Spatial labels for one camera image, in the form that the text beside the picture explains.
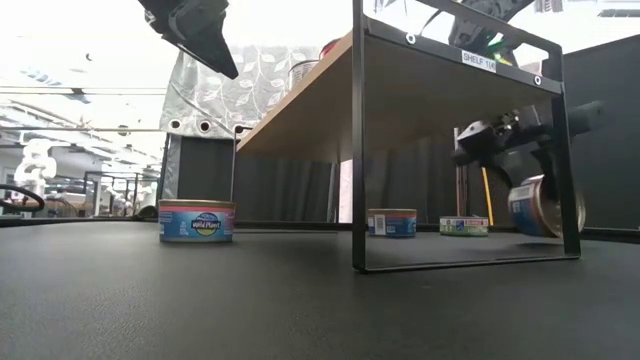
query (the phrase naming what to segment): shelf sign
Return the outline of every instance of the shelf sign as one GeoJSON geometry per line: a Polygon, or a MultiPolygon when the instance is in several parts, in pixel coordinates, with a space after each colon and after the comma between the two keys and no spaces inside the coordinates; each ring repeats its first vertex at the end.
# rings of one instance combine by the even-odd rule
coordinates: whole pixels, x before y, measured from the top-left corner
{"type": "Polygon", "coordinates": [[[462,62],[467,65],[477,67],[478,69],[490,71],[492,73],[496,72],[496,62],[494,60],[487,59],[486,57],[482,57],[468,51],[462,50],[462,62]]]}

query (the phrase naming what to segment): metal shelf frame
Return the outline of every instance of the metal shelf frame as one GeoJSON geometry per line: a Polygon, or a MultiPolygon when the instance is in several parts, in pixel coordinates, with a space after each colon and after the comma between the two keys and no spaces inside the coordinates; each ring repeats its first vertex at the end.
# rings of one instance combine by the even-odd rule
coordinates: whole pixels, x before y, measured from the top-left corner
{"type": "MultiPolygon", "coordinates": [[[[394,265],[386,267],[367,266],[367,221],[365,198],[365,102],[366,102],[366,73],[365,73],[365,37],[374,36],[396,43],[401,46],[411,46],[428,55],[454,61],[461,61],[461,50],[444,45],[433,40],[422,38],[420,35],[406,34],[405,38],[398,36],[399,32],[385,31],[384,27],[376,25],[375,21],[364,14],[362,0],[353,0],[353,61],[352,61],[352,143],[353,143],[353,225],[352,231],[352,263],[353,268],[361,273],[381,273],[412,270],[444,269],[455,267],[485,266],[514,264],[525,262],[571,260],[580,258],[580,237],[577,226],[576,199],[571,170],[571,150],[567,110],[563,85],[562,48],[549,40],[517,29],[491,16],[480,13],[465,5],[451,0],[418,0],[421,3],[448,12],[456,17],[471,21],[477,25],[496,30],[510,40],[527,43],[549,54],[549,78],[536,77],[536,84],[545,90],[555,93],[551,100],[553,117],[553,155],[557,185],[562,203],[562,229],[564,255],[553,257],[517,257],[506,259],[489,259],[486,261],[456,261],[425,264],[394,265]]],[[[527,75],[519,69],[507,65],[497,64],[496,76],[504,76],[514,81],[529,81],[527,75]]]]}

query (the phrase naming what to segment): can label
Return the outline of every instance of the can label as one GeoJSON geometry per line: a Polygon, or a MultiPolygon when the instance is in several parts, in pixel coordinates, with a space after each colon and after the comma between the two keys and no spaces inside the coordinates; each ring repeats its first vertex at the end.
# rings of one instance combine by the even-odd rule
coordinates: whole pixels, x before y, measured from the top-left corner
{"type": "Polygon", "coordinates": [[[235,210],[214,207],[161,207],[160,240],[228,242],[233,236],[235,210]]]}
{"type": "Polygon", "coordinates": [[[440,234],[487,236],[489,235],[489,220],[486,218],[440,218],[440,234]]]}
{"type": "Polygon", "coordinates": [[[520,232],[532,236],[546,236],[545,225],[537,211],[535,198],[536,183],[511,189],[509,192],[509,212],[520,232]]]}
{"type": "Polygon", "coordinates": [[[385,214],[369,216],[369,235],[387,237],[412,237],[416,236],[416,218],[385,214]]]}

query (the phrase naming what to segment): red object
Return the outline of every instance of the red object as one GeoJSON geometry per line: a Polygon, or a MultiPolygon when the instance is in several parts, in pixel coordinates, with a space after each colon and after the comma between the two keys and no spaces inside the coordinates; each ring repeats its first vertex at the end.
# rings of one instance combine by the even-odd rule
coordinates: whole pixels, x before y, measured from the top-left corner
{"type": "Polygon", "coordinates": [[[325,57],[325,55],[327,55],[329,51],[331,51],[331,49],[333,49],[333,47],[336,46],[339,40],[340,39],[331,40],[327,45],[325,45],[322,48],[322,51],[320,51],[320,59],[325,57]]]}

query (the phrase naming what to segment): black table surface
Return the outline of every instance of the black table surface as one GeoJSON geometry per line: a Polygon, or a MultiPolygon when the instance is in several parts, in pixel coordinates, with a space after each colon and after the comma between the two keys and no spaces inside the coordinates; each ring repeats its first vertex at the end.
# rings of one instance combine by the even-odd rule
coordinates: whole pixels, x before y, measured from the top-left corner
{"type": "MultiPolygon", "coordinates": [[[[349,233],[167,245],[157,226],[0,229],[2,359],[638,359],[640,246],[355,273],[349,233]]],[[[518,235],[371,240],[379,264],[556,253],[518,235]]]]}

